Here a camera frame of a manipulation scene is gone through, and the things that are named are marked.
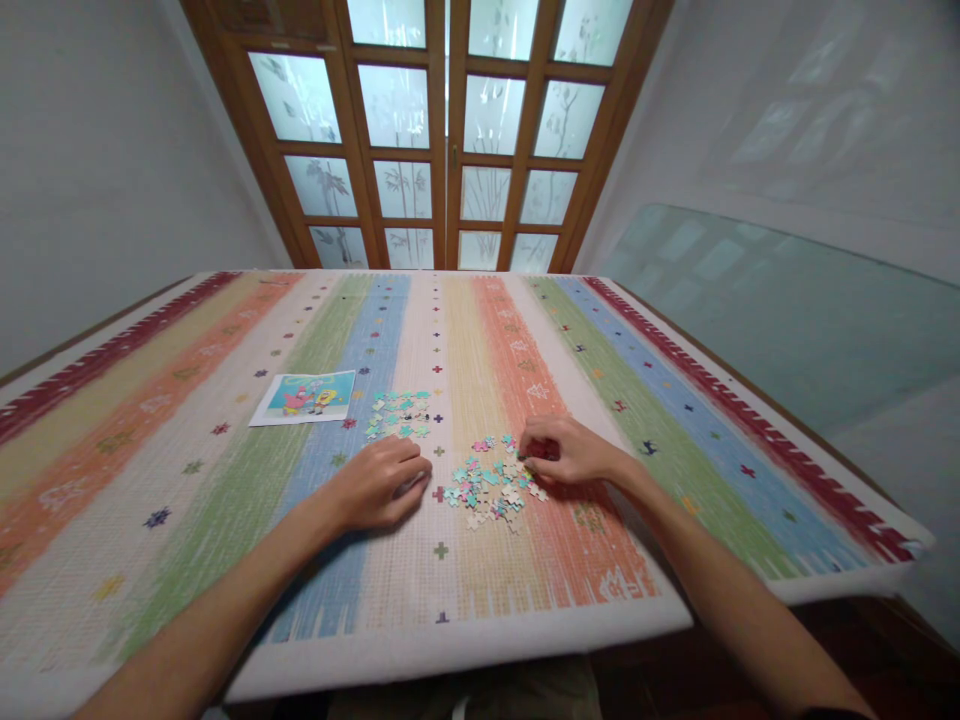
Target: picture card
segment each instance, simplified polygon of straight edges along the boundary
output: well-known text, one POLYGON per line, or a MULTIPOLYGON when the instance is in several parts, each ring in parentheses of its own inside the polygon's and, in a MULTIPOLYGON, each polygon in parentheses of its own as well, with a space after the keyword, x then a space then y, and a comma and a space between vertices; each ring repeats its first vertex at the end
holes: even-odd
POLYGON ((343 420, 350 408, 354 370, 329 375, 277 375, 250 427, 343 420))

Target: wooden door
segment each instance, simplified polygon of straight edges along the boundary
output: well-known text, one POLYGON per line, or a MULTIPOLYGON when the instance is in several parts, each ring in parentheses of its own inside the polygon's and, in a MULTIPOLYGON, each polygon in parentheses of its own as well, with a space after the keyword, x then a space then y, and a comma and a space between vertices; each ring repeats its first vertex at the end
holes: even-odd
POLYGON ((670 5, 454 0, 448 267, 570 272, 670 5))
POLYGON ((671 5, 182 2, 295 266, 553 272, 671 5))

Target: patrick star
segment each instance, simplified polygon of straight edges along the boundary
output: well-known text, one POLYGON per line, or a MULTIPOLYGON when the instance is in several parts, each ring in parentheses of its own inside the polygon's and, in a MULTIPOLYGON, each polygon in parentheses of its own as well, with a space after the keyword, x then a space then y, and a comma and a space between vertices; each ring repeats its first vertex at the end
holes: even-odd
POLYGON ((299 415, 301 408, 313 400, 313 393, 307 395, 307 389, 303 385, 297 390, 296 395, 284 393, 283 396, 287 399, 287 404, 283 406, 284 415, 299 415))

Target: striped tablecloth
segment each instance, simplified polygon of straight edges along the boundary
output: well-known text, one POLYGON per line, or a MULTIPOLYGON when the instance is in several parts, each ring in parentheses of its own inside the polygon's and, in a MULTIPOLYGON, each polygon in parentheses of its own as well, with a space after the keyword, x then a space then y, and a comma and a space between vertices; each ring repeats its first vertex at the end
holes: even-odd
POLYGON ((3 389, 0 710, 75 707, 358 452, 390 392, 429 393, 422 509, 321 554, 230 699, 689 626, 616 491, 526 494, 510 523, 451 502, 475 443, 509 465, 531 414, 571 413, 643 456, 787 602, 890 593, 933 542, 604 279, 198 275, 3 389), (342 370, 357 371, 347 420, 247 427, 277 373, 342 370))

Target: pile of puzzle pieces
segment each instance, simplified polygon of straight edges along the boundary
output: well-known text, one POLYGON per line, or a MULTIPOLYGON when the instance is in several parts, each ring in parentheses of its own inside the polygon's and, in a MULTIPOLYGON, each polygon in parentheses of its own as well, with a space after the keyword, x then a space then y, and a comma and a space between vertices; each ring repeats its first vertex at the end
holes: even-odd
POLYGON ((430 434, 430 393, 420 392, 382 392, 374 393, 373 415, 367 428, 367 442, 373 442, 387 435, 401 438, 425 438, 430 434))
MULTIPOLYGON (((508 455, 515 455, 516 440, 512 435, 503 436, 503 446, 508 455)), ((473 450, 486 453, 496 447, 497 441, 488 436, 473 444, 473 450)), ((539 487, 522 462, 507 460, 492 463, 486 470, 477 457, 471 456, 466 467, 458 467, 453 473, 454 484, 442 488, 443 500, 450 507, 463 507, 470 516, 467 527, 476 530, 485 522, 502 520, 510 530, 518 533, 516 521, 526 506, 521 493, 525 490, 540 502, 547 500, 547 493, 539 487)))

